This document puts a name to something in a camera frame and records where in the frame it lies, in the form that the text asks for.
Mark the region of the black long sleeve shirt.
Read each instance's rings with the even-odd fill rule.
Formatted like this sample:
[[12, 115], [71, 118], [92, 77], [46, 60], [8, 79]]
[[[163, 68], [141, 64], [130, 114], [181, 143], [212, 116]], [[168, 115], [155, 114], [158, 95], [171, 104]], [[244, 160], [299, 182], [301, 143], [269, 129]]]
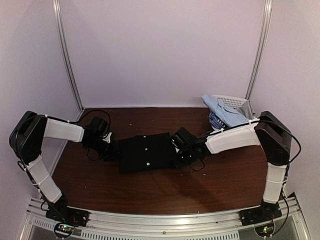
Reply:
[[120, 174], [176, 168], [178, 155], [169, 132], [121, 139], [118, 146]]

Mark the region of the white perforated plastic basket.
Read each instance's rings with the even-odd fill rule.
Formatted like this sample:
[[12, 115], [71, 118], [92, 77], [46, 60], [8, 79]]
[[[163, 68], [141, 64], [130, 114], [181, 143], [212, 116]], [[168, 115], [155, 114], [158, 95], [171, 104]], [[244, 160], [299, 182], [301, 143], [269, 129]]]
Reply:
[[231, 97], [231, 96], [224, 96], [224, 95], [210, 95], [210, 96], [222, 100], [226, 105], [234, 108], [235, 110], [237, 110], [247, 100], [239, 97]]

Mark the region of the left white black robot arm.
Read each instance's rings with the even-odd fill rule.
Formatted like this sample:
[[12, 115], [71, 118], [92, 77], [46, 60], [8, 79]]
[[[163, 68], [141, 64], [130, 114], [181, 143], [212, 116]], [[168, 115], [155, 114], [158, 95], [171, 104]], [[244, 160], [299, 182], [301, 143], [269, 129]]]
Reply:
[[21, 117], [10, 134], [9, 145], [32, 184], [53, 207], [53, 215], [61, 222], [67, 222], [72, 218], [72, 211], [67, 207], [68, 200], [43, 162], [45, 138], [80, 143], [84, 149], [95, 151], [98, 159], [103, 161], [117, 159], [120, 156], [119, 145], [115, 134], [110, 131], [110, 123], [99, 117], [94, 117], [87, 126], [30, 110]]

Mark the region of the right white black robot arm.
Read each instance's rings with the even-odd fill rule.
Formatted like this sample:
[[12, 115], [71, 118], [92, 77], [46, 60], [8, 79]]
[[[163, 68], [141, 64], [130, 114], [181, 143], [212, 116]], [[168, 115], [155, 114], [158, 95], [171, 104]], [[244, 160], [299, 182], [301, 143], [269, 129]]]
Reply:
[[256, 210], [259, 220], [268, 220], [278, 209], [280, 195], [288, 179], [291, 160], [292, 133], [271, 112], [246, 123], [214, 130], [196, 137], [184, 127], [171, 136], [178, 157], [177, 164], [190, 165], [224, 151], [249, 146], [260, 146], [267, 160], [265, 189]]

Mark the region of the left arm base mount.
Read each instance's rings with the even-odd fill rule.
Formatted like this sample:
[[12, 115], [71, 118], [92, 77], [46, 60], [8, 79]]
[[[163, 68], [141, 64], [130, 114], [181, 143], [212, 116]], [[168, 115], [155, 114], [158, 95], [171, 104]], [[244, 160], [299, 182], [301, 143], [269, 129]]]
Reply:
[[86, 227], [89, 217], [89, 212], [71, 207], [49, 207], [45, 217], [57, 222], [66, 223], [75, 227]]

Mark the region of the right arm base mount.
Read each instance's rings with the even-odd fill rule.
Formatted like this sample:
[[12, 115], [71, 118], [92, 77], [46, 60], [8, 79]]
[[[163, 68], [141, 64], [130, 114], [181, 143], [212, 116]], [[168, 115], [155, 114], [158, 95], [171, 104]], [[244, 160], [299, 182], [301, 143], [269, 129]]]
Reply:
[[244, 209], [239, 212], [242, 226], [256, 225], [263, 222], [270, 222], [274, 218], [282, 216], [282, 212], [278, 206], [276, 207], [254, 207]]

